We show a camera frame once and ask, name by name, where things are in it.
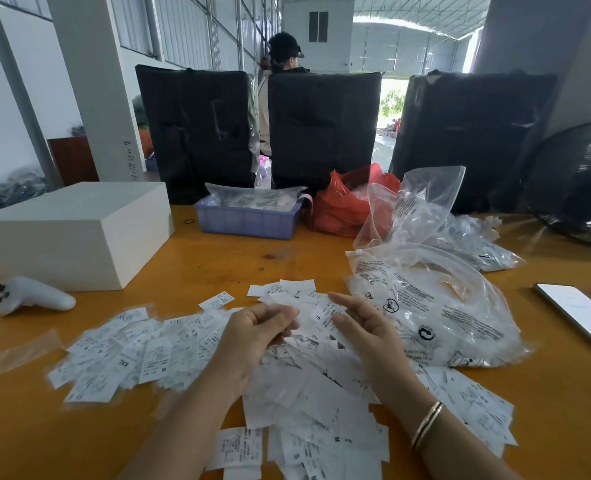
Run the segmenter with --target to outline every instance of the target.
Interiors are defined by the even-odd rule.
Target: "person wearing black cap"
[[[268,130],[268,77],[279,72],[308,72],[308,69],[299,67],[298,59],[304,57],[297,40],[286,32],[274,35],[268,41],[268,55],[270,57],[271,71],[265,72],[259,81],[258,106],[259,106],[259,147],[264,155],[271,156],[271,141]]]

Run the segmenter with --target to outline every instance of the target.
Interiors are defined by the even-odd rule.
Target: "phone screen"
[[[591,335],[591,298],[574,286],[538,283],[536,287]]]

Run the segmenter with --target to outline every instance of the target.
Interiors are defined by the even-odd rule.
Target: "white box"
[[[164,183],[81,182],[0,209],[0,272],[121,290],[173,230]]]

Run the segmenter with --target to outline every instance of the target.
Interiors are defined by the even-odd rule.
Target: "suffocation warning symbol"
[[[387,298],[386,303],[384,304],[383,308],[388,313],[395,313],[400,309],[398,302],[395,301],[393,298]]]
[[[420,336],[421,339],[424,339],[424,340],[435,339],[435,335],[433,334],[433,330],[431,330],[429,327],[427,327],[425,325],[422,325],[419,328],[418,335]]]

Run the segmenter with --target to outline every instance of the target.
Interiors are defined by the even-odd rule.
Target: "hand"
[[[209,366],[217,369],[218,375],[236,381],[239,394],[235,399],[267,347],[282,344],[291,330],[300,327],[295,320],[298,313],[292,306],[260,303],[231,315]]]
[[[393,323],[366,298],[329,293],[333,303],[346,306],[346,314],[333,315],[333,323],[360,355],[373,391],[384,404],[399,401],[391,385],[415,377]]]

